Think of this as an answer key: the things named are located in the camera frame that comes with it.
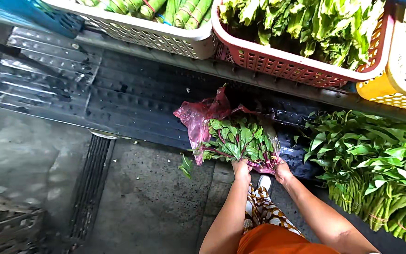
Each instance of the pink plastic bag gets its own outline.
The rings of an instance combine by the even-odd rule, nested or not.
[[[189,134],[190,146],[194,150],[198,148],[202,142],[208,142],[211,139],[208,127],[208,122],[211,118],[222,120],[223,118],[226,118],[238,111],[257,115],[259,123],[267,133],[275,151],[270,161],[249,161],[248,165],[252,166],[253,169],[260,173],[273,174],[275,172],[273,167],[280,163],[281,158],[278,157],[280,153],[280,144],[272,124],[270,124],[262,115],[258,114],[257,112],[250,111],[242,105],[239,105],[239,107],[236,109],[231,110],[230,102],[225,95],[225,87],[217,90],[217,95],[215,98],[204,99],[199,103],[183,102],[181,107],[178,108],[173,114],[180,118],[181,122],[186,125],[187,132]],[[201,153],[194,154],[194,156],[197,165],[201,165],[203,161]]]

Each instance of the vegetable bunch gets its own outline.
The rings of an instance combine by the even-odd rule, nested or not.
[[[224,0],[219,18],[234,36],[356,70],[369,64],[383,6],[384,0]]]
[[[106,11],[196,29],[211,18],[212,0],[77,0]]]
[[[378,231],[406,241],[406,124],[357,111],[317,116],[304,160],[325,173],[329,197]]]
[[[202,142],[200,147],[190,151],[195,155],[203,155],[203,160],[248,159],[249,166],[263,173],[271,173],[278,164],[280,145],[276,136],[269,132],[256,117],[230,118],[223,121],[210,119],[209,134],[213,139]],[[179,169],[190,178],[189,171],[192,166],[185,156]]]

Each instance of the woman's left hand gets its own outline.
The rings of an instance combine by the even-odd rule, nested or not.
[[[234,171],[234,179],[242,179],[242,180],[247,180],[250,182],[251,176],[250,176],[250,170],[252,170],[252,167],[249,167],[247,165],[247,159],[241,159],[240,161],[232,161],[231,165],[233,166],[233,171]]]

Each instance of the drain grate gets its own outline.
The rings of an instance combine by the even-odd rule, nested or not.
[[[69,234],[72,241],[85,241],[92,231],[114,143],[115,140],[92,135],[84,167],[75,184]]]

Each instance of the foot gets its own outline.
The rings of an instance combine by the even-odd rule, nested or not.
[[[270,177],[268,175],[261,175],[259,177],[258,188],[262,186],[266,188],[267,191],[269,191],[271,184],[272,182],[270,181]]]

